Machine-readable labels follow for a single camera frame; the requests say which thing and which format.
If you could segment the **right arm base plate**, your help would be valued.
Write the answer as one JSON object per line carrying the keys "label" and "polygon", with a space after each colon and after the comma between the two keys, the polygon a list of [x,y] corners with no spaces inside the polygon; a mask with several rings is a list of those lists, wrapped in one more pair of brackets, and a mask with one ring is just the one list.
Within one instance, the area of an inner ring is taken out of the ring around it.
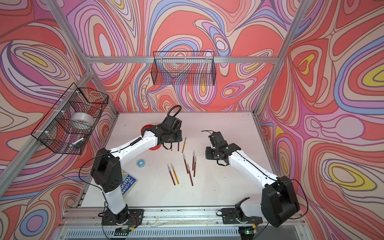
{"label": "right arm base plate", "polygon": [[223,224],[254,224],[259,225],[263,223],[260,217],[247,217],[241,210],[236,208],[222,208],[216,212],[218,217],[222,218]]}

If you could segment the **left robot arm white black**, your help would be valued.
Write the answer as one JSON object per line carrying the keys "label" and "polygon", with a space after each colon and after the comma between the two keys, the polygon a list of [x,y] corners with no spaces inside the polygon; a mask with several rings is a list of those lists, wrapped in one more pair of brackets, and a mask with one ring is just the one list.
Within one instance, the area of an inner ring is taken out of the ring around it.
{"label": "left robot arm white black", "polygon": [[98,151],[91,170],[96,185],[102,188],[108,210],[116,217],[128,217],[128,206],[121,191],[123,181],[122,167],[136,156],[166,143],[182,141],[180,126],[170,127],[164,124],[147,128],[139,137],[124,145]]}

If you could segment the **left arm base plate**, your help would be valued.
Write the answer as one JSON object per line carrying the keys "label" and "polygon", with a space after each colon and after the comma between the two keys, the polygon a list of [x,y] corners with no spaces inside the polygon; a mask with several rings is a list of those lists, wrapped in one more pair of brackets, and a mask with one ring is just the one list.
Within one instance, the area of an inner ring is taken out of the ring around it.
{"label": "left arm base plate", "polygon": [[102,216],[103,226],[129,226],[137,227],[143,222],[144,209],[123,210],[115,215],[109,209],[105,210]]}

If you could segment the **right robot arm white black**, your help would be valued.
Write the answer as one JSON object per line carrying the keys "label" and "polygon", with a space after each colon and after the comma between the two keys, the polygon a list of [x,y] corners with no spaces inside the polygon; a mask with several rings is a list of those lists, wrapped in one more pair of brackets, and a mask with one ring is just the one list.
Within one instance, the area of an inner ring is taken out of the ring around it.
{"label": "right robot arm white black", "polygon": [[236,144],[206,147],[205,154],[207,160],[224,161],[227,166],[237,169],[261,192],[259,200],[246,197],[235,204],[233,212],[240,223],[251,218],[265,218],[277,228],[300,210],[292,180],[268,172]]}

